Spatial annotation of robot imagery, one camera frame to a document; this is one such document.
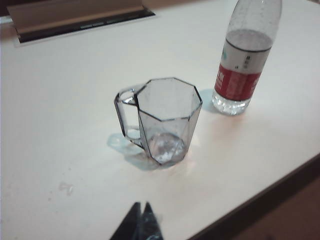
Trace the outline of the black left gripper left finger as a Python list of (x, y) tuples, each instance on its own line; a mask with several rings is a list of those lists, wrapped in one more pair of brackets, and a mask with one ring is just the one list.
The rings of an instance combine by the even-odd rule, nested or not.
[(137, 240), (139, 238), (138, 228), (140, 218), (141, 203), (135, 202), (111, 236), (110, 240)]

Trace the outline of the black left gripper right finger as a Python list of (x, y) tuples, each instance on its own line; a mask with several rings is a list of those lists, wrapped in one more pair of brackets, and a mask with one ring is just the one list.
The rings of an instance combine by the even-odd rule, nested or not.
[(160, 225), (152, 210), (151, 204), (146, 202), (139, 224), (140, 240), (163, 240)]

